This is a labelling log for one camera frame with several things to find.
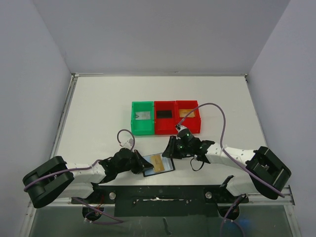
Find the black leather card holder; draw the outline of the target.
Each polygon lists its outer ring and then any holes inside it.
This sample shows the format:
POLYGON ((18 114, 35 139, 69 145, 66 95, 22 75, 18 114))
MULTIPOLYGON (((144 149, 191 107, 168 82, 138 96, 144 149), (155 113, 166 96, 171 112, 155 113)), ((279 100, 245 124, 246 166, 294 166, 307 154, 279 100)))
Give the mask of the black leather card holder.
POLYGON ((164 157, 162 153, 145 156, 144 159, 153 165, 153 168, 143 172, 144 177, 167 173, 175 170, 173 159, 164 157))

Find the gold card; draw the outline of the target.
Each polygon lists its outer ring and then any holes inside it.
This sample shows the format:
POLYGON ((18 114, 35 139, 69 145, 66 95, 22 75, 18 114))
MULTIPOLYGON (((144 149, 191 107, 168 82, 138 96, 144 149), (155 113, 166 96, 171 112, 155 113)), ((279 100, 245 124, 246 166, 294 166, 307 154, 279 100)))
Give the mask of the gold card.
POLYGON ((194 118, 195 117, 195 111, 191 111, 190 109, 179 109, 179 117, 180 118, 194 118))
POLYGON ((150 157, 151 163, 154 167, 154 172, 159 173, 165 171, 161 155, 153 155, 150 157))

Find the green plastic bin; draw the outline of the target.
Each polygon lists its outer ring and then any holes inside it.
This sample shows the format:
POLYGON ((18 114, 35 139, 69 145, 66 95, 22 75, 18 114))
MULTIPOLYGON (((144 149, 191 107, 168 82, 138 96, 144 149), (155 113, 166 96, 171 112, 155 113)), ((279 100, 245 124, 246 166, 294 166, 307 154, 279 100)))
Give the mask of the green plastic bin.
POLYGON ((131 105, 131 131, 135 136, 154 135, 154 102, 133 101, 131 105))

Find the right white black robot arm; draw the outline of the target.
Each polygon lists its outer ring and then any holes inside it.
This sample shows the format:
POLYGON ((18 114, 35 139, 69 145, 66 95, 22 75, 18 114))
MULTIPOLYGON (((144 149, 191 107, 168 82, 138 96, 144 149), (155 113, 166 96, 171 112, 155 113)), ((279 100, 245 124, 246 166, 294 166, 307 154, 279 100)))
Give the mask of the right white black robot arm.
POLYGON ((194 158, 203 163, 222 164, 238 168, 248 174, 248 178, 233 176, 225 184, 233 196, 260 193, 275 200, 282 197, 281 191, 291 176, 290 169, 267 147, 243 150, 224 147, 210 140, 200 140, 187 128, 176 136, 170 136, 162 153, 166 158, 194 158))

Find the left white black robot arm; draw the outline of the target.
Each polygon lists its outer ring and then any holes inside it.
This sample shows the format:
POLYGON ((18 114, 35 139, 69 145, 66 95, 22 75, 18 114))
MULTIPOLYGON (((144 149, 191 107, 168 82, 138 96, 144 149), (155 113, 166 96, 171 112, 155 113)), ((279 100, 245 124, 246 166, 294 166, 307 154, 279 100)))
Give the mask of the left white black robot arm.
POLYGON ((42 208, 58 198, 86 199, 99 184, 113 181, 120 173, 139 174, 153 167, 137 150, 122 148, 114 156, 91 165, 67 163, 55 156, 25 175, 22 182, 33 207, 42 208))

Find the gold card in bin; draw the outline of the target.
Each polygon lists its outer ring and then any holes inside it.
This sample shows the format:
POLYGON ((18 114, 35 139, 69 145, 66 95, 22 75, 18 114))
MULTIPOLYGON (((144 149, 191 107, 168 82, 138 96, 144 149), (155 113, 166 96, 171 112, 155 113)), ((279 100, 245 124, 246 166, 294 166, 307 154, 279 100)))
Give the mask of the gold card in bin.
POLYGON ((194 118, 195 117, 195 111, 191 111, 190 109, 179 109, 179 117, 180 118, 194 118))

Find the black card in bin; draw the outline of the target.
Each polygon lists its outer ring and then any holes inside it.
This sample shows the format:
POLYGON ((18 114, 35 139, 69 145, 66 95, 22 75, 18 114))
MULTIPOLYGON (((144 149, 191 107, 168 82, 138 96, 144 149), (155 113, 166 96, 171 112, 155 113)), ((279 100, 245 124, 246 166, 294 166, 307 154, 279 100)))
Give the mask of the black card in bin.
POLYGON ((169 118, 172 118, 172 111, 171 110, 156 111, 156 116, 158 119, 169 119, 169 118))

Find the silver card in bin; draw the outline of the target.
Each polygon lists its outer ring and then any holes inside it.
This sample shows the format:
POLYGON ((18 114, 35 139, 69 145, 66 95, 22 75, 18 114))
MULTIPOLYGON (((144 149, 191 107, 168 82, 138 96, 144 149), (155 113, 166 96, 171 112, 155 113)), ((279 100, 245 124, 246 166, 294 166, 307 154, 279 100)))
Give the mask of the silver card in bin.
POLYGON ((141 111, 135 112, 135 120, 150 120, 151 112, 150 111, 141 111))

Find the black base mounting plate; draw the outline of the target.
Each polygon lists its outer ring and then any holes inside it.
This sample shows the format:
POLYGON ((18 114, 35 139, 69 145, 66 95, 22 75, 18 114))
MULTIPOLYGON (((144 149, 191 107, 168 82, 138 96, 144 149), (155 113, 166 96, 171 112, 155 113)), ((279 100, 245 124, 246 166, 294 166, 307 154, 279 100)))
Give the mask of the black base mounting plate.
POLYGON ((73 204, 112 204, 116 217, 218 216, 218 208, 236 200, 220 185, 99 186, 73 204))

